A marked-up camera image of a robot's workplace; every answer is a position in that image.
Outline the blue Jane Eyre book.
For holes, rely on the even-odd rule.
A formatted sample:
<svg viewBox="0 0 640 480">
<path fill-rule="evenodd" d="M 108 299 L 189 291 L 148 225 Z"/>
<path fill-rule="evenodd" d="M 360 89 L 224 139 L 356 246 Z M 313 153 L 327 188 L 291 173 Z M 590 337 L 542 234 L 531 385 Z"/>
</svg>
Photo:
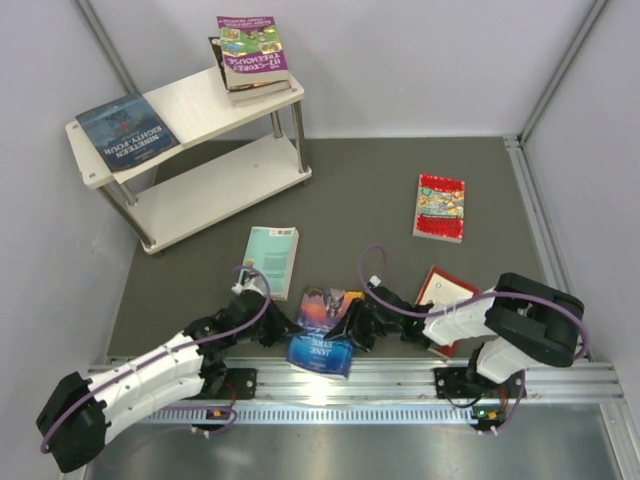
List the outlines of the blue Jane Eyre book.
<svg viewBox="0 0 640 480">
<path fill-rule="evenodd" d="M 305 332 L 291 339 L 286 362 L 297 370 L 346 379 L 354 347 L 349 341 L 324 337 L 338 325 L 351 302 L 363 297 L 363 292 L 355 290 L 308 287 L 297 319 Z"/>
</svg>

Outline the dark blue Nineteen Eighty-Four book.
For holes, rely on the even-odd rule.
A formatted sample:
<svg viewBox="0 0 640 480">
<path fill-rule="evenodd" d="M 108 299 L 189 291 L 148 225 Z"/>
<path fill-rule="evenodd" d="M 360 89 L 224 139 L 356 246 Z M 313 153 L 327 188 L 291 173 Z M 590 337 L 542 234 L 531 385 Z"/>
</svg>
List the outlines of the dark blue Nineteen Eighty-Four book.
<svg viewBox="0 0 640 480">
<path fill-rule="evenodd" d="M 83 112 L 76 120 L 112 172 L 137 167 L 180 146 L 138 92 Z"/>
</svg>

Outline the purple storey treehouse book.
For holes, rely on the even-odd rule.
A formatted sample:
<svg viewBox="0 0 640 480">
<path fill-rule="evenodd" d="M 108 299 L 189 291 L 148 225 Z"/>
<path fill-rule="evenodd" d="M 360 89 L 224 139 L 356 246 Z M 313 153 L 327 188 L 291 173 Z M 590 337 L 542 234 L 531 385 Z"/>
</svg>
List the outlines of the purple storey treehouse book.
<svg viewBox="0 0 640 480">
<path fill-rule="evenodd" d="M 218 16 L 222 67 L 232 89 L 289 80 L 275 19 Z"/>
</svg>

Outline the black treehouse book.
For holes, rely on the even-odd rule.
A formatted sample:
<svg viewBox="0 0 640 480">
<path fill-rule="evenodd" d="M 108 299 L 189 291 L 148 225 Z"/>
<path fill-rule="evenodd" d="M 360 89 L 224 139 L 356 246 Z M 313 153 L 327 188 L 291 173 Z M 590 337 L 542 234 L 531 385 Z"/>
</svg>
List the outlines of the black treehouse book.
<svg viewBox="0 0 640 480">
<path fill-rule="evenodd" d="M 227 76 L 226 76 L 226 69 L 224 66 L 224 58 L 223 58 L 223 52 L 222 52 L 222 46 L 221 46 L 221 41 L 219 37 L 209 37 L 208 38 L 208 42 L 209 42 L 209 46 L 211 47 L 214 59 L 215 59 L 215 64 L 220 72 L 220 76 L 224 85 L 224 88 L 226 90 L 227 93 L 231 92 L 231 88 L 228 85 L 228 81 L 227 81 Z"/>
</svg>

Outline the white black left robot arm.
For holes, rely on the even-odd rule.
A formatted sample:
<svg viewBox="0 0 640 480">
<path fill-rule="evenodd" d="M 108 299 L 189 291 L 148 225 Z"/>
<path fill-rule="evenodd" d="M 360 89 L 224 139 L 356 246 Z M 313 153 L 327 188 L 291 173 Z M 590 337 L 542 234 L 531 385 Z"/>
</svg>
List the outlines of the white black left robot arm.
<svg viewBox="0 0 640 480">
<path fill-rule="evenodd" d="M 73 472 L 142 418 L 182 399 L 220 394 L 230 348 L 249 342 L 268 348 L 302 331 L 271 300 L 245 291 L 140 357 L 94 376 L 63 377 L 36 419 L 41 451 L 61 472 Z"/>
</svg>

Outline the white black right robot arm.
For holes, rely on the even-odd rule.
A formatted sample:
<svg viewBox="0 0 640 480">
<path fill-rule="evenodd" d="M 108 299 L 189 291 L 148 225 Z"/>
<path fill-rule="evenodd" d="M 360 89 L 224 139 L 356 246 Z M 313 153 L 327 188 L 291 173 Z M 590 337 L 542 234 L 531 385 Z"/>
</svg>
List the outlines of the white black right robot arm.
<svg viewBox="0 0 640 480">
<path fill-rule="evenodd" d="M 373 276 L 364 297 L 351 302 L 325 337 L 365 352 L 388 334 L 425 348 L 483 338 L 466 367 L 436 376 L 439 397 L 477 402 L 536 365 L 572 366 L 588 342 L 584 309 L 577 297 L 516 273 L 502 274 L 493 288 L 464 300 L 424 304 L 404 301 Z"/>
</svg>

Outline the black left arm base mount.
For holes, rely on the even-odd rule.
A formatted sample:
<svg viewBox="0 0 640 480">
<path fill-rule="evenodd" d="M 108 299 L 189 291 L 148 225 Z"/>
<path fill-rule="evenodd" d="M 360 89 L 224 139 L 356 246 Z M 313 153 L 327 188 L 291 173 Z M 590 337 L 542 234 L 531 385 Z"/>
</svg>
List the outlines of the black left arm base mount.
<svg viewBox="0 0 640 480">
<path fill-rule="evenodd" d="M 203 400 L 252 400 L 257 387 L 254 368 L 225 368 L 205 378 L 201 392 Z"/>
</svg>

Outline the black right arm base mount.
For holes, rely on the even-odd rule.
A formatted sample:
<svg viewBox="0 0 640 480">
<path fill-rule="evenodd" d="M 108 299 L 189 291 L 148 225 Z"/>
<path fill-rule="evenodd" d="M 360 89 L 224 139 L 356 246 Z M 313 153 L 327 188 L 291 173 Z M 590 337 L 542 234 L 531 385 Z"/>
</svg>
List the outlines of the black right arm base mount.
<svg viewBox="0 0 640 480">
<path fill-rule="evenodd" d="M 516 399 L 524 381 L 521 373 L 502 383 L 494 383 L 471 373 L 466 367 L 440 367 L 433 370 L 436 397 L 443 400 Z"/>
</svg>

